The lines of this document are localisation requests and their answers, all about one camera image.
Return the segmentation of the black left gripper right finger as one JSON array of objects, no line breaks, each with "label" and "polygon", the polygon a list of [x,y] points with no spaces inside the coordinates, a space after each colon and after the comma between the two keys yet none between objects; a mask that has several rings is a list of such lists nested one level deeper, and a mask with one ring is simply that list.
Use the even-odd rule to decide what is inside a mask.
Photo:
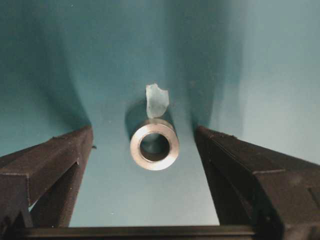
[{"label": "black left gripper right finger", "polygon": [[195,143],[222,225],[251,225],[259,240],[319,239],[318,164],[204,126]]}]

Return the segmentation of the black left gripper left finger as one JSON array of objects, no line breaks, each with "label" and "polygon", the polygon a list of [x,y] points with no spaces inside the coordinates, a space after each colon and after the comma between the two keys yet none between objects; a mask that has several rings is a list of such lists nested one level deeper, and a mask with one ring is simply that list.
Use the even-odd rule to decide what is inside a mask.
[{"label": "black left gripper left finger", "polygon": [[0,158],[0,227],[68,227],[93,146],[90,125]]}]

